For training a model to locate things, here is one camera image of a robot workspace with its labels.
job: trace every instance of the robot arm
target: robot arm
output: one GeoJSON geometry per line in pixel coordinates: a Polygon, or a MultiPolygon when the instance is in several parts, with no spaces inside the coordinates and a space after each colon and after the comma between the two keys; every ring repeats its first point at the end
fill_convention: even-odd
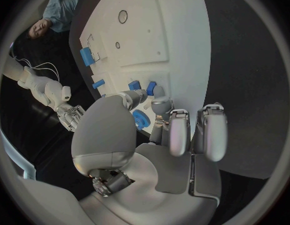
{"type": "Polygon", "coordinates": [[[85,110],[81,106],[71,106],[69,86],[62,86],[58,81],[45,76],[37,76],[32,68],[23,67],[11,56],[8,56],[3,75],[17,81],[17,84],[31,91],[33,97],[45,106],[52,108],[61,124],[75,132],[85,110]]]}

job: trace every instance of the person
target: person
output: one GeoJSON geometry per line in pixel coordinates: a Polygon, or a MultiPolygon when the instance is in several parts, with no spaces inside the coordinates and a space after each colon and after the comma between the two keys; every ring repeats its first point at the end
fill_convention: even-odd
{"type": "Polygon", "coordinates": [[[43,18],[28,30],[27,38],[37,39],[45,35],[48,29],[60,33],[70,30],[74,11],[79,0],[49,0],[43,18]]]}

